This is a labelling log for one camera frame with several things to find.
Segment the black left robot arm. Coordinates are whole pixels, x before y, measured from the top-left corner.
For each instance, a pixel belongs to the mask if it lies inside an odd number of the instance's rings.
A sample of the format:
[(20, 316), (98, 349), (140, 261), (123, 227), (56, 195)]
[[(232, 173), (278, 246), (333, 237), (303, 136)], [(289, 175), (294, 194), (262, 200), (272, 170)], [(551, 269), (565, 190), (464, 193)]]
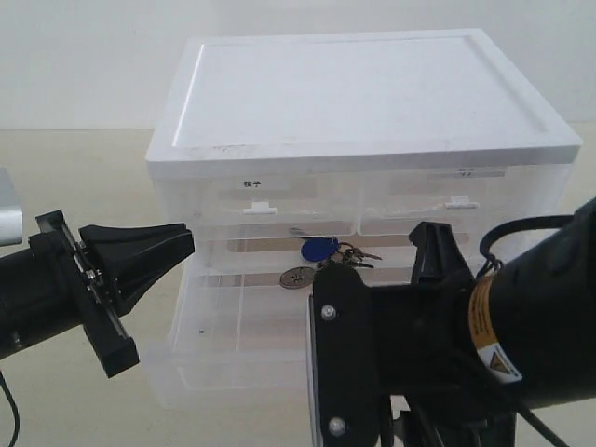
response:
[(37, 216), (26, 250), (1, 259), (1, 356), (80, 326), (107, 376), (140, 361), (121, 318), (195, 251), (183, 223), (90, 224), (75, 238), (62, 211)]

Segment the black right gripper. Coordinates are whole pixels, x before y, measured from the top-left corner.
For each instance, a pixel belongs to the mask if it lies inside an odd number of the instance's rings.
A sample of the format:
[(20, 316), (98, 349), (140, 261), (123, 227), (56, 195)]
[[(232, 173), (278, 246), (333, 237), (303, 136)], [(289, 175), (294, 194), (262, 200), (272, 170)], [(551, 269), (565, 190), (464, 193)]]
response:
[(406, 446), (512, 446), (516, 416), (488, 387), (471, 343), (476, 280), (447, 223), (422, 222), (407, 285), (371, 289), (382, 416)]

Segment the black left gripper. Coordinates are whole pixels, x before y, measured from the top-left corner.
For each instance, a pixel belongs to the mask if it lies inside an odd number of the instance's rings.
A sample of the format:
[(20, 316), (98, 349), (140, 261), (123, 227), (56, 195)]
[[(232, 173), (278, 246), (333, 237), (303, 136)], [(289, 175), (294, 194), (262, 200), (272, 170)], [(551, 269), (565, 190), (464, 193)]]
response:
[[(128, 314), (158, 280), (195, 252), (192, 232), (184, 223), (127, 228), (91, 224), (79, 230), (78, 241), (61, 210), (35, 220), (39, 228), (35, 246), (48, 249), (74, 303), (76, 319), (106, 376), (112, 378), (136, 366), (136, 344), (119, 317)], [(110, 278), (114, 306), (99, 269)]]

